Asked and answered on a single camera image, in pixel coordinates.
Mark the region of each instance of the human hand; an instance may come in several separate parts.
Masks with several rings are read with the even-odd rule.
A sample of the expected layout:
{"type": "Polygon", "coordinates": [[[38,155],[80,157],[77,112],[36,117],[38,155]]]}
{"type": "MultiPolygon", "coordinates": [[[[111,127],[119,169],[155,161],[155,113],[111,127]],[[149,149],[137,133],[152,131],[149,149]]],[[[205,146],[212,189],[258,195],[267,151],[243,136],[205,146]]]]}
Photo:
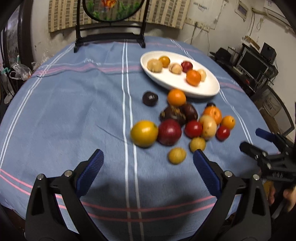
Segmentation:
{"type": "MultiPolygon", "coordinates": [[[[269,194],[268,194],[268,203],[269,205],[272,205],[274,203],[274,194],[276,193],[276,189],[274,187],[274,184],[272,183],[269,188],[269,194]]],[[[285,189],[283,193],[283,197],[288,200],[288,208],[287,211],[291,211],[296,203],[296,187],[293,189],[285,189]]]]}

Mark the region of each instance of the silver screw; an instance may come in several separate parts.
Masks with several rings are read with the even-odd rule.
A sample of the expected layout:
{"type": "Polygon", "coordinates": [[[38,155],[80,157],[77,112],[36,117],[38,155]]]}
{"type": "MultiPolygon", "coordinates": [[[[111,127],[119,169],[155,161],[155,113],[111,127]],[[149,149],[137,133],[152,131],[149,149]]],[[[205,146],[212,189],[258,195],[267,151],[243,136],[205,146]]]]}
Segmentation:
{"type": "Polygon", "coordinates": [[[37,176],[37,179],[38,180],[42,180],[44,178],[44,175],[43,174],[39,174],[38,176],[37,176]]]}
{"type": "Polygon", "coordinates": [[[256,181],[258,181],[258,180],[260,179],[260,177],[259,177],[258,174],[254,174],[254,175],[253,175],[253,178],[254,178],[256,181]]]}
{"type": "Polygon", "coordinates": [[[227,177],[232,177],[232,172],[231,171],[225,171],[224,174],[227,177]]]}
{"type": "Polygon", "coordinates": [[[65,173],[64,173],[64,175],[66,176],[66,177],[69,177],[69,176],[71,176],[72,175],[72,171],[71,170],[67,170],[67,171],[65,171],[65,173]]]}

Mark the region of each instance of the computer monitor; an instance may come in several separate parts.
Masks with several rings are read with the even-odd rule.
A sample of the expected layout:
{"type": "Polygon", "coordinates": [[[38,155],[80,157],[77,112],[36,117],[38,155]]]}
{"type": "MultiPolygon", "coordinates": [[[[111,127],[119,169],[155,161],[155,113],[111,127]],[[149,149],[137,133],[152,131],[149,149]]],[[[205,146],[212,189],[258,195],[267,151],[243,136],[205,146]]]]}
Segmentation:
{"type": "Polygon", "coordinates": [[[259,75],[262,75],[262,73],[265,73],[269,69],[268,65],[249,51],[245,52],[238,65],[255,80],[257,80],[259,75]]]}

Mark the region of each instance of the oval plate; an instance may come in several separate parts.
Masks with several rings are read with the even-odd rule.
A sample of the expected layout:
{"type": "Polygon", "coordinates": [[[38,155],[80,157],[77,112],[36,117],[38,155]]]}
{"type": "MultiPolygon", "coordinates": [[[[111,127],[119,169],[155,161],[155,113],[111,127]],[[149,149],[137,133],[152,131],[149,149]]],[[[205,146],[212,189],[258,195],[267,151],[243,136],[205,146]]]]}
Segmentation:
{"type": "Polygon", "coordinates": [[[141,66],[146,74],[157,84],[162,87],[170,89],[182,90],[186,96],[194,98],[205,98],[216,95],[220,90],[220,85],[217,78],[206,67],[181,54],[167,52],[167,51],[151,51],[143,54],[140,59],[141,66]],[[186,82],[186,74],[173,74],[168,68],[163,68],[161,73],[153,73],[147,69],[147,62],[154,58],[159,59],[161,56],[167,56],[170,58],[171,63],[181,64],[183,61],[189,61],[193,65],[194,70],[205,70],[207,77],[204,82],[200,82],[197,87],[191,86],[186,82]]]}

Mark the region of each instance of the air conditioner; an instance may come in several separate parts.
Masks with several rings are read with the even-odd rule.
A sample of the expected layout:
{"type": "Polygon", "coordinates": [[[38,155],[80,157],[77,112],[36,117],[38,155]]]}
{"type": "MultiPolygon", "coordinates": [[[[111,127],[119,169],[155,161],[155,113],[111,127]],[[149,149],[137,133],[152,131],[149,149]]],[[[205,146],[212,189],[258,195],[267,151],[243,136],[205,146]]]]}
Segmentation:
{"type": "Polygon", "coordinates": [[[264,11],[266,12],[267,16],[270,19],[277,22],[278,24],[281,24],[287,30],[290,30],[292,33],[295,34],[295,32],[293,31],[290,23],[288,22],[286,17],[283,15],[283,13],[280,11],[278,6],[273,1],[265,0],[265,2],[264,2],[264,11]]]}

